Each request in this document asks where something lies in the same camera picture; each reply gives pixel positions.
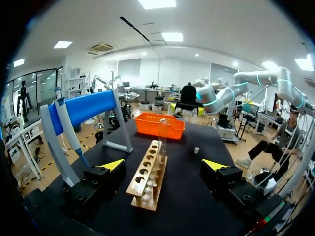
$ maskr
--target gray t-shirt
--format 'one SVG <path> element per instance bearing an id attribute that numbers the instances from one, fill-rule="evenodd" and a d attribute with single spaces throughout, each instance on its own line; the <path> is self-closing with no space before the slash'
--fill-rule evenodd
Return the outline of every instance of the gray t-shirt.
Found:
<path id="1" fill-rule="evenodd" d="M 289 145 L 289 143 L 290 143 L 290 137 L 288 136 L 288 134 L 286 134 L 285 133 L 285 130 L 287 129 L 288 131 L 290 131 L 292 134 L 293 134 L 293 132 L 294 132 L 294 129 L 295 129 L 295 127 L 289 127 L 289 121 L 285 121 L 285 122 L 283 122 L 282 123 L 282 125 L 280 126 L 280 128 L 279 128 L 279 143 L 278 143 L 278 146 L 280 147 L 280 148 L 283 148 L 283 147 L 287 147 L 288 145 Z M 288 149 L 293 149 L 293 147 L 294 147 L 294 145 L 295 145 L 295 143 L 296 143 L 296 141 L 297 141 L 297 139 L 299 138 L 299 136 L 300 136 L 300 133 L 301 133 L 301 130 L 300 130 L 300 128 L 298 127 L 297 129 L 296 129 L 296 132 L 295 132 L 295 134 L 294 134 L 294 136 L 293 136 L 293 139 L 292 139 L 292 142 L 291 142 L 291 144 L 290 144 L 290 147 L 288 148 Z M 300 147 L 300 143 L 301 143 L 301 138 L 302 138 L 302 136 L 299 138 L 299 141 L 298 141 L 298 143 L 295 145 L 295 148 L 299 148 Z"/>

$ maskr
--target sneaker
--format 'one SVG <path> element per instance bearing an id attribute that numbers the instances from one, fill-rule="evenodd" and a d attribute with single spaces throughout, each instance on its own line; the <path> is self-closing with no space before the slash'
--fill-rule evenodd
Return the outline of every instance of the sneaker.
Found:
<path id="1" fill-rule="evenodd" d="M 249 159 L 238 159 L 236 161 L 237 164 L 239 164 L 240 166 L 244 166 L 245 168 L 249 168 L 251 165 L 251 160 Z"/>

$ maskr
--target glass test tube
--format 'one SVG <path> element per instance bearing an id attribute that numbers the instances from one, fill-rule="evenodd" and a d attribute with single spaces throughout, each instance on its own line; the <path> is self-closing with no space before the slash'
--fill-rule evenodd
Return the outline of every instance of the glass test tube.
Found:
<path id="1" fill-rule="evenodd" d="M 158 159 L 159 159 L 160 166 L 161 166 L 161 165 L 163 165 L 165 157 L 166 157 L 166 141 L 167 141 L 167 134 L 168 134 L 168 121 L 167 121 L 167 119 L 163 118 L 160 120 L 158 132 L 159 132 L 158 140 L 160 142 Z"/>

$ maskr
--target wooden test tube rack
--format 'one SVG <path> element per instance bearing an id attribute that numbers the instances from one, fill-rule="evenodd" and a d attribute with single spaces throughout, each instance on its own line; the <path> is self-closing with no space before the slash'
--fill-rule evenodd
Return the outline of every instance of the wooden test tube rack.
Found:
<path id="1" fill-rule="evenodd" d="M 158 157 L 160 146 L 161 141 L 152 140 L 126 191 L 128 194 L 134 196 L 131 202 L 133 206 L 152 211 L 156 211 L 157 209 L 167 163 L 167 156 L 164 160 L 162 160 L 162 157 Z M 148 187 L 147 183 L 154 165 L 159 166 L 157 176 L 155 177 L 155 185 L 152 186 L 152 192 L 146 194 L 147 199 L 144 200 L 145 189 Z"/>

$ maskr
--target small white cup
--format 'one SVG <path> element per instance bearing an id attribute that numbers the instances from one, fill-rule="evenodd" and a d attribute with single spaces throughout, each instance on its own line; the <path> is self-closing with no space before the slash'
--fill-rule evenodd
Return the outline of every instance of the small white cup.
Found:
<path id="1" fill-rule="evenodd" d="M 195 153 L 195 154 L 198 154 L 198 152 L 199 152 L 199 148 L 198 148 L 198 147 L 195 147 L 194 153 Z"/>

